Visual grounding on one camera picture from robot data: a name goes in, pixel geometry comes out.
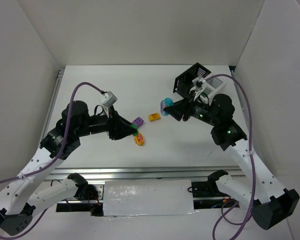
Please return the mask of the yellow curved lego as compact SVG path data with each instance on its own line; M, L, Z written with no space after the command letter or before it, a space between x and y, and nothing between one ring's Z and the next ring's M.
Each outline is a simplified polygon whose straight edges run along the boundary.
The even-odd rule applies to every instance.
M152 113L148 116L148 119L150 122L154 122L154 121L160 120L161 116L159 113Z

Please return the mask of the teal frog flower lego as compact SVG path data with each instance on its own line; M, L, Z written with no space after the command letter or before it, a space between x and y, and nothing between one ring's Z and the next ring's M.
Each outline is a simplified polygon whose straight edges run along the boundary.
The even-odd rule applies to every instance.
M165 111L165 108L170 107L171 105L173 105L173 103L174 103L173 100L169 97L165 98L164 100L162 100L160 102L160 112L163 116L168 116L169 115L169 113L167 113Z

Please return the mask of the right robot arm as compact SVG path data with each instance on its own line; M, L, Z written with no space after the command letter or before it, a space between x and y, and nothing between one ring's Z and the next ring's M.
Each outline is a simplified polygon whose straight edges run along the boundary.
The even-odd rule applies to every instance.
M223 93L204 103L193 96L185 97L163 109L177 121L193 117L212 126L211 137L239 166L251 181L248 187L235 180L226 170L218 170L207 177L205 185L210 193L222 193L248 208L259 227L269 230L294 212L300 199L295 189L288 190L271 173L253 149L251 139L234 121L232 99Z

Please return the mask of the small green lego brick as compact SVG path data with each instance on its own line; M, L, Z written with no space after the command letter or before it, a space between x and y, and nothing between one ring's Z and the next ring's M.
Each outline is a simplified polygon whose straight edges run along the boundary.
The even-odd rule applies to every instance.
M132 133L132 135L134 137L137 136L139 134L138 127L135 124L131 124L130 126L134 129L134 132Z

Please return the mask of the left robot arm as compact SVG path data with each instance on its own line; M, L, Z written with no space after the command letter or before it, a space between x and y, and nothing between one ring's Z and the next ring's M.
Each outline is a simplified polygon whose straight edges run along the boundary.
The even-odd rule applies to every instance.
M107 133L111 140L120 140L137 132L114 107L108 113L89 115L85 102L77 100L68 104L29 163L0 192L0 228L14 240L26 234L34 216L59 201L97 200L97 189L79 173L71 173L44 190L37 188L81 145L81 137Z

